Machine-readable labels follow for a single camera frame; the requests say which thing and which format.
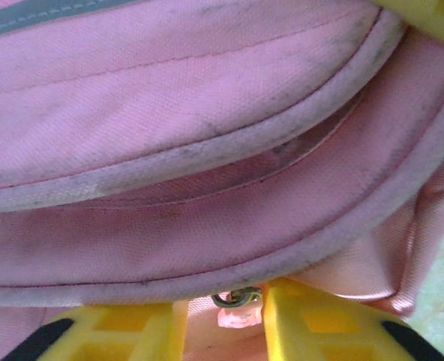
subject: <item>pink backpack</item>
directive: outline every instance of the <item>pink backpack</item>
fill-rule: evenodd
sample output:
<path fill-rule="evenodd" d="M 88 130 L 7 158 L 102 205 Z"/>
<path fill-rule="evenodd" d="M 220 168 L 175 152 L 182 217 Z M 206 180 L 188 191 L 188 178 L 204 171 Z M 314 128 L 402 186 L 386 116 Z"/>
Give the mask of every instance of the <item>pink backpack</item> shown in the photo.
<path fill-rule="evenodd" d="M 390 11 L 0 0 L 0 358 L 60 308 L 194 299 L 186 360 L 264 360 L 205 296 L 408 317 L 443 234 L 444 45 Z"/>

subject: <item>gray strip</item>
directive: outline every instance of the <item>gray strip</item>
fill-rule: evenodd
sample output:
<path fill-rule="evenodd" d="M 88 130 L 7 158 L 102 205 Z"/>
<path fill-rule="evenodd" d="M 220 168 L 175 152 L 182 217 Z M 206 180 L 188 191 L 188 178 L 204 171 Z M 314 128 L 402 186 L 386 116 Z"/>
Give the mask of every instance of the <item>gray strip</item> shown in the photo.
<path fill-rule="evenodd" d="M 0 35 L 140 0 L 23 0 L 0 9 Z"/>

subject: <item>yellow plastic piece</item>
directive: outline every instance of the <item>yellow plastic piece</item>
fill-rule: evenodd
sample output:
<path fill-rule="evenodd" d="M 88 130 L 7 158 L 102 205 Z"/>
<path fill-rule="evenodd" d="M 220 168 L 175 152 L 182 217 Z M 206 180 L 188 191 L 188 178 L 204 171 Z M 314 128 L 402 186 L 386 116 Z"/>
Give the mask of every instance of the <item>yellow plastic piece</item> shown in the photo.
<path fill-rule="evenodd" d="M 187 314 L 188 302 L 76 308 L 55 319 L 75 322 L 38 361 L 181 361 Z"/>
<path fill-rule="evenodd" d="M 410 25 L 444 42 L 444 0 L 373 0 Z"/>
<path fill-rule="evenodd" d="M 381 326 L 398 317 L 285 279 L 264 290 L 270 361 L 414 361 Z"/>

